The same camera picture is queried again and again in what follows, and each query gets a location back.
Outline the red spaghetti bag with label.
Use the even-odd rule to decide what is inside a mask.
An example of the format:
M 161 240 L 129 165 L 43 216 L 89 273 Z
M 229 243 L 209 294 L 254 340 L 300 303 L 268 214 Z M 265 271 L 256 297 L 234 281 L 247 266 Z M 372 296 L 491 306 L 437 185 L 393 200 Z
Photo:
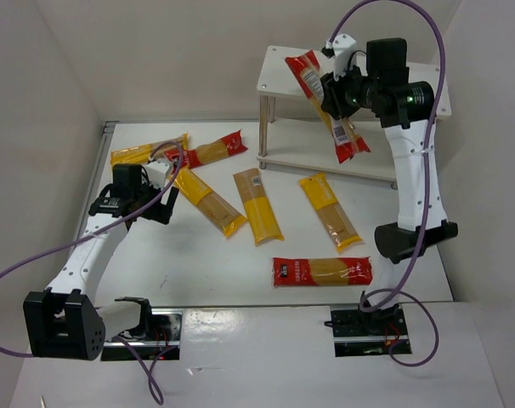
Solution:
M 305 54 L 295 57 L 285 57 L 285 62 L 331 135 L 338 162 L 342 164 L 354 158 L 358 153 L 370 152 L 371 148 L 356 133 L 354 125 L 349 119 L 337 120 L 322 110 L 321 104 L 324 102 L 325 93 L 320 80 L 322 74 L 320 63 L 314 51 L 309 50 Z

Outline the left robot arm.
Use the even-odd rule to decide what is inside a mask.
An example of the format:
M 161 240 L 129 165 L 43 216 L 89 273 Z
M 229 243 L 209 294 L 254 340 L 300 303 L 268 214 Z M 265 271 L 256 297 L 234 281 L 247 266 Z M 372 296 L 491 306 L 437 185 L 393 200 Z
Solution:
M 154 319 L 147 299 L 119 297 L 103 307 L 96 307 L 94 299 L 132 223 L 138 218 L 169 223 L 178 197 L 172 175 L 168 161 L 113 167 L 113 179 L 91 204 L 84 233 L 62 270 L 23 302 L 33 356 L 95 360 L 105 343 L 123 332 L 151 333 Z

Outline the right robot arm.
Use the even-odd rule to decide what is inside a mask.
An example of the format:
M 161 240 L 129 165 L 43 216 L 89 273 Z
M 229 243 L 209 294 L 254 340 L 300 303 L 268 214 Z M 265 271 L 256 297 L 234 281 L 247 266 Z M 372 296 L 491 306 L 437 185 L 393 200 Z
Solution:
M 364 68 L 356 63 L 357 43 L 349 35 L 328 41 L 323 53 L 332 59 L 333 68 L 321 78 L 322 110 L 336 122 L 346 122 L 362 109 L 371 111 L 393 157 L 399 213 L 395 222 L 374 232 L 376 250 L 390 270 L 362 294 L 359 306 L 376 312 L 398 302 L 427 248 L 458 234 L 457 224 L 443 207 L 435 161 L 436 113 L 443 84 L 412 76 L 402 38 L 369 41 Z

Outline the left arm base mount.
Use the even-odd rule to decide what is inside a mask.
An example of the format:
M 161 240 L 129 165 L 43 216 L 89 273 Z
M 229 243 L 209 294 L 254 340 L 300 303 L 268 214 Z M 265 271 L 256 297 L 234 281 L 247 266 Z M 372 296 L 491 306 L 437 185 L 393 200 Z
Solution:
M 182 309 L 153 308 L 150 324 L 142 329 L 134 327 L 119 333 L 144 361 L 179 360 L 180 339 L 184 311 Z

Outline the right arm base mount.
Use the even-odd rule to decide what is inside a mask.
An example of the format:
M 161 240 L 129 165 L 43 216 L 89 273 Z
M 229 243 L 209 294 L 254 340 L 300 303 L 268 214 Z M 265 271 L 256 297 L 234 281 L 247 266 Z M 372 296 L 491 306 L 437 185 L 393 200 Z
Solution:
M 332 308 L 323 325 L 333 336 L 336 357 L 411 354 L 405 314 L 400 306 L 364 313 L 357 307 Z

